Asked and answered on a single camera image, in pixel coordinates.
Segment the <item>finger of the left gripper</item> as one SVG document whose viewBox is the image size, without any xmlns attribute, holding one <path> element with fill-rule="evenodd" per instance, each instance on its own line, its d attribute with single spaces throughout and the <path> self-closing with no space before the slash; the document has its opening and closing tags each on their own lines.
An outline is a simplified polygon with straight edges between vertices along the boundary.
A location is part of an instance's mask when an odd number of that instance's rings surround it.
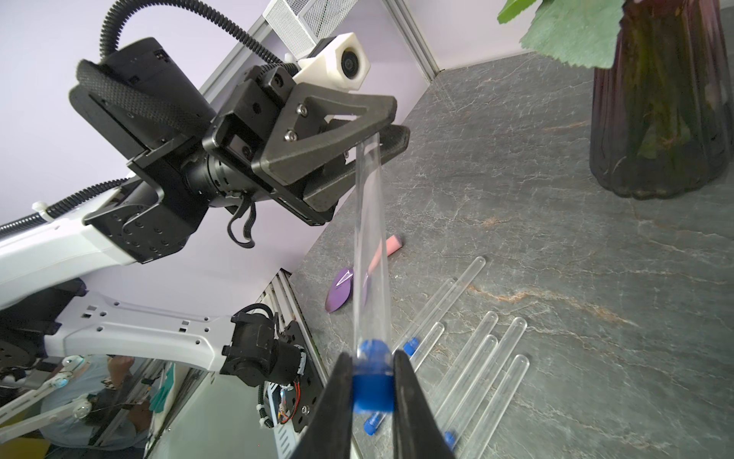
<svg viewBox="0 0 734 459">
<path fill-rule="evenodd" d="M 410 128 L 404 125 L 391 124 L 380 130 L 380 163 L 388 163 L 405 152 L 410 135 Z M 341 155 L 309 181 L 304 189 L 303 201 L 317 212 L 332 210 L 356 183 L 357 160 L 348 163 Z"/>
</svg>

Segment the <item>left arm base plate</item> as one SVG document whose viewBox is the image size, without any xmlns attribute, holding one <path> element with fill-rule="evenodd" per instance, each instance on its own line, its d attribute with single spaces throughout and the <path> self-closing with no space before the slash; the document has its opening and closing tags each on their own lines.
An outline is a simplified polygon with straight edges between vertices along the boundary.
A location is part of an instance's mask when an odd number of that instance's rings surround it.
<svg viewBox="0 0 734 459">
<path fill-rule="evenodd" d="M 269 382 L 266 386 L 271 418 L 275 426 L 292 426 L 300 433 L 310 424 L 324 386 L 307 347 L 306 336 L 297 321 L 291 321 L 285 327 L 278 343 L 287 346 L 282 374 L 292 376 L 292 380 Z"/>
</svg>

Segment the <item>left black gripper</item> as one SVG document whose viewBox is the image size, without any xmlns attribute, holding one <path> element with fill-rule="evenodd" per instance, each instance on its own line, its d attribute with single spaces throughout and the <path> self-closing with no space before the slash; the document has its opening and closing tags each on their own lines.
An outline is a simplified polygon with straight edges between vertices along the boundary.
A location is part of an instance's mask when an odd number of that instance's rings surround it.
<svg viewBox="0 0 734 459">
<path fill-rule="evenodd" d="M 214 109 L 154 38 L 80 62 L 70 103 L 133 173 L 86 224 L 147 263 L 179 252 L 210 208 L 242 222 L 234 241 L 245 249 L 260 201 L 312 227 L 330 222 L 340 193 L 320 182 L 338 155 L 392 124 L 398 101 L 300 83 L 297 71 L 254 66 Z"/>
</svg>

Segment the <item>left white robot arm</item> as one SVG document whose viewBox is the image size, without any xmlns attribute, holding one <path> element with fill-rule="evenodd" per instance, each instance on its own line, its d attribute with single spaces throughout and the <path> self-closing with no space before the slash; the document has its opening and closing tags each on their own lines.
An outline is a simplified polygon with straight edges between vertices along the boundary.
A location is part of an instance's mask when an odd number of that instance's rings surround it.
<svg viewBox="0 0 734 459">
<path fill-rule="evenodd" d="M 145 8 L 113 4 L 101 59 L 80 62 L 69 96 L 126 158 L 130 176 L 1 228 L 1 370 L 107 354 L 185 363 L 249 386 L 295 383 L 307 354 L 279 340 L 261 304 L 223 319 L 185 319 L 89 293 L 82 277 L 177 254 L 211 208 L 242 222 L 232 237 L 242 249 L 254 245 L 262 201 L 324 225 L 356 182 L 345 154 L 377 137 L 387 162 L 405 151 L 410 132 L 395 124 L 393 97 L 361 94 L 370 63 L 355 34 L 321 38 L 285 62 L 208 4 L 180 2 L 260 58 L 214 109 L 156 39 L 120 45 L 125 24 Z"/>
</svg>

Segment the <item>clear test tube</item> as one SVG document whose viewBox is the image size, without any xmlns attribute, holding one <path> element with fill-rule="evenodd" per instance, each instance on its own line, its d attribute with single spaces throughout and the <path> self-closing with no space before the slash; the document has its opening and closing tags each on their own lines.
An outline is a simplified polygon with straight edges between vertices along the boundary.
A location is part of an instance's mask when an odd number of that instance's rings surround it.
<svg viewBox="0 0 734 459">
<path fill-rule="evenodd" d="M 460 458 L 481 458 L 529 370 L 529 358 L 516 355 L 483 412 Z"/>
</svg>

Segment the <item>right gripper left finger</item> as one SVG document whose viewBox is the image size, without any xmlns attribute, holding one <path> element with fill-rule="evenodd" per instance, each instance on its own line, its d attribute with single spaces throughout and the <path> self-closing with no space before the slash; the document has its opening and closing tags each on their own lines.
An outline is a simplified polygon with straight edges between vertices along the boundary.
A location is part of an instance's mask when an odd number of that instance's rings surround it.
<svg viewBox="0 0 734 459">
<path fill-rule="evenodd" d="M 313 418 L 301 436 L 294 459 L 345 459 L 351 456 L 353 424 L 353 359 L 342 352 L 321 393 Z"/>
</svg>

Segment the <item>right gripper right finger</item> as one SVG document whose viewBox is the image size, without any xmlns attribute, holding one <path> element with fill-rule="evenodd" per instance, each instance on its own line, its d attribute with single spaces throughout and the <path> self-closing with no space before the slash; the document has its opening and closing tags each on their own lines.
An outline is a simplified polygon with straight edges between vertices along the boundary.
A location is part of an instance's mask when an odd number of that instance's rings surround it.
<svg viewBox="0 0 734 459">
<path fill-rule="evenodd" d="M 392 432 L 395 458 L 454 458 L 443 439 L 414 372 L 401 350 L 393 356 L 394 399 Z"/>
</svg>

